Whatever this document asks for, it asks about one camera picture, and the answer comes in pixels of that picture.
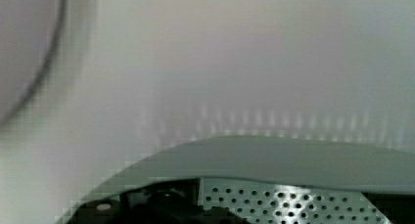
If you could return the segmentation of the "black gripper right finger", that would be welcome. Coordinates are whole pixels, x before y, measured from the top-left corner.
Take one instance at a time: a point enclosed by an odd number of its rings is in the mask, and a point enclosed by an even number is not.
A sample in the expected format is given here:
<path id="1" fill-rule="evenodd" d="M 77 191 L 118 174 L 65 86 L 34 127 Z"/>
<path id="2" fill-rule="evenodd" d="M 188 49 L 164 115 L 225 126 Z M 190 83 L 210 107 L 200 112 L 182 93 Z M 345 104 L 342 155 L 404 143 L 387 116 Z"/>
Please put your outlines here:
<path id="1" fill-rule="evenodd" d="M 401 194 L 363 193 L 379 216 L 376 224 L 415 224 L 415 196 Z"/>

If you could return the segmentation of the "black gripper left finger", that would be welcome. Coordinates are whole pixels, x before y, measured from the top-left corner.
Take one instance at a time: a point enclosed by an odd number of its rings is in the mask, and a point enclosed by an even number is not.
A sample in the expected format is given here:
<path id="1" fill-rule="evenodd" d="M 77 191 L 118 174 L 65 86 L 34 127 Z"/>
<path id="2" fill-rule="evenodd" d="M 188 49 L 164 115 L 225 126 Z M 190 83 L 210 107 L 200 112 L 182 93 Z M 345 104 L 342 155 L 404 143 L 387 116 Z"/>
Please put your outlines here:
<path id="1" fill-rule="evenodd" d="M 67 224 L 249 224 L 223 207 L 199 204 L 201 180 L 152 184 L 82 204 Z"/>

